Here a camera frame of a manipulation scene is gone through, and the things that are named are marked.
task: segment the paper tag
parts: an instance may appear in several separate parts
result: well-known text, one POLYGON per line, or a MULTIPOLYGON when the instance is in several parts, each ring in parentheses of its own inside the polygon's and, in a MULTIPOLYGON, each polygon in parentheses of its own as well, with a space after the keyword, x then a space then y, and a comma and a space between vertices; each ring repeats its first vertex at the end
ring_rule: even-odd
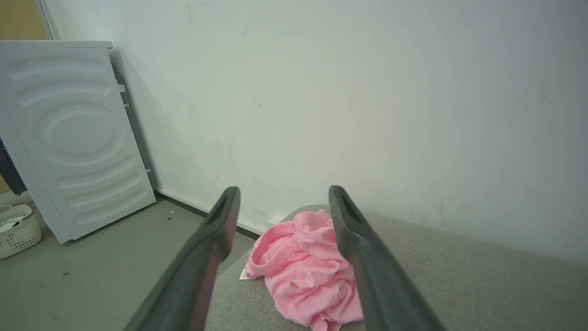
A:
POLYGON ((241 276, 239 276, 239 280, 246 280, 246 279, 251 279, 251 278, 247 277, 247 275, 245 274, 245 269, 243 269, 241 271, 241 276))

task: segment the woven plastic basket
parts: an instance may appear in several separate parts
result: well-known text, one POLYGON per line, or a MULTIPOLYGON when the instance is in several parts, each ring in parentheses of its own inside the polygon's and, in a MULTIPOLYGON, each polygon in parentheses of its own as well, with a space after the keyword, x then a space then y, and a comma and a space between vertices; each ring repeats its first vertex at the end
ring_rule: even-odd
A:
POLYGON ((0 206, 0 227, 13 224, 11 229, 0 232, 0 259, 20 253, 41 241, 41 228, 34 214, 35 210, 28 203, 0 206))

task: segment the pink cloth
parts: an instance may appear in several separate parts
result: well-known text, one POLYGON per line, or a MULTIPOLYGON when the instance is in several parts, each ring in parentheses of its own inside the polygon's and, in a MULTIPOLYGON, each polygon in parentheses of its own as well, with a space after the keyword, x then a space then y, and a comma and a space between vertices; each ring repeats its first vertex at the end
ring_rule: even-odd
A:
POLYGON ((353 267, 337 249, 333 221, 321 210, 269 228, 245 266, 265 276, 276 309, 313 331, 338 331, 363 319, 353 267))

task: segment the gray fabric upholstery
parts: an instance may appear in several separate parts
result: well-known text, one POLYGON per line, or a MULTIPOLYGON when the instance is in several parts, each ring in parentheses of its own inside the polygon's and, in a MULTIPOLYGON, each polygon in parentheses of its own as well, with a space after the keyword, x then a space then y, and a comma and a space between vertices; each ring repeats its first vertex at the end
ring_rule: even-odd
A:
MULTIPOLYGON (((318 211, 327 206, 307 206, 318 211)), ((588 266, 364 213, 448 330, 587 330, 588 266)), ((284 319, 263 279, 215 283, 206 330, 309 330, 284 319)), ((363 323, 343 331, 364 330, 363 323)))

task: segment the gray sofa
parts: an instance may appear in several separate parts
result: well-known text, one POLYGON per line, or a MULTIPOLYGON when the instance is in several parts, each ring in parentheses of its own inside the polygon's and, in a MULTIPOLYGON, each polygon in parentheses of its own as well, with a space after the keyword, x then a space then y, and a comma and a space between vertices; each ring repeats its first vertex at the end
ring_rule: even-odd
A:
MULTIPOLYGON (((329 211, 307 206, 294 211, 329 211)), ((364 213, 447 330, 588 330, 588 266, 364 213)), ((310 330, 283 318, 250 251, 216 279, 208 331, 310 330)), ((343 331, 364 330, 362 322, 343 331)))

